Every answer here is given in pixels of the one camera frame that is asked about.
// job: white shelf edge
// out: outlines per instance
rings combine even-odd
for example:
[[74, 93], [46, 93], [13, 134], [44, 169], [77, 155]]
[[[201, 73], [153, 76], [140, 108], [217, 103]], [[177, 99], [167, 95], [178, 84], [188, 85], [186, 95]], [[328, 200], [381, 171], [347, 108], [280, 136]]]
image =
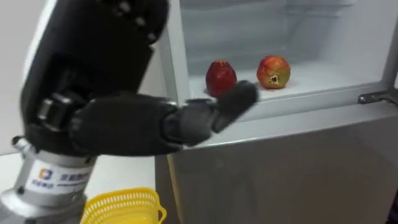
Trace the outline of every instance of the white shelf edge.
[[221, 134], [214, 135], [199, 146], [186, 150], [281, 138], [392, 117], [398, 118], [397, 106], [378, 102], [246, 121], [235, 123]]
[[357, 103], [359, 95], [383, 91], [386, 89], [386, 85], [375, 84], [261, 101], [254, 108], [244, 114], [238, 121], [251, 121], [255, 119], [272, 118], [276, 116], [303, 113], [306, 111], [353, 105]]

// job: yellow plastic basket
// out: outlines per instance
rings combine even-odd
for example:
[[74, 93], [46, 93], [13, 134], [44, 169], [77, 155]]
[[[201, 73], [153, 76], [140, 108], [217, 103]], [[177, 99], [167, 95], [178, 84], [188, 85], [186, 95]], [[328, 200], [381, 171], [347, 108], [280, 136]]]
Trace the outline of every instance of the yellow plastic basket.
[[161, 224], [166, 216], [156, 191], [137, 188], [109, 192], [89, 200], [80, 223]]

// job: refrigerator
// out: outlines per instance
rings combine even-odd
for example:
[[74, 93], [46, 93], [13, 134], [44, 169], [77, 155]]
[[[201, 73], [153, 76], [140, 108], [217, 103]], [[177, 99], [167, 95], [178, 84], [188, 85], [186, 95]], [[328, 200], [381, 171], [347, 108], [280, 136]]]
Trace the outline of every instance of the refrigerator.
[[[221, 134], [157, 158], [175, 222], [384, 223], [398, 186], [397, 19], [395, 0], [170, 0], [169, 97], [212, 98], [214, 60], [260, 96]], [[285, 88], [259, 84], [268, 55], [288, 61]]]

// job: apple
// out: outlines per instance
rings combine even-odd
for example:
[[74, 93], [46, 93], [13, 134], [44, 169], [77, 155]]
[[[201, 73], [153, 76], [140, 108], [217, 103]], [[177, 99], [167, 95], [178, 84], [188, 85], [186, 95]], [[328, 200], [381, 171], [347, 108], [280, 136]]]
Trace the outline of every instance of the apple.
[[236, 73], [225, 60], [215, 60], [206, 74], [206, 87], [209, 94], [219, 97], [236, 84]]
[[261, 60], [257, 79], [266, 89], [285, 88], [290, 78], [290, 65], [280, 56], [270, 55]]

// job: robotic hand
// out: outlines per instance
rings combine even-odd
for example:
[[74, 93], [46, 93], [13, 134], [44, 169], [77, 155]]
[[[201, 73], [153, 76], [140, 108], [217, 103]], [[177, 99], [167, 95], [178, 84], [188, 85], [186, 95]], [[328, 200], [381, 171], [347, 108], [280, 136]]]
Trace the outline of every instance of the robotic hand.
[[168, 16], [166, 0], [48, 0], [21, 96], [24, 165], [0, 195], [0, 224], [80, 222], [97, 156], [156, 156], [195, 146], [257, 101], [239, 82], [216, 101], [137, 94]]

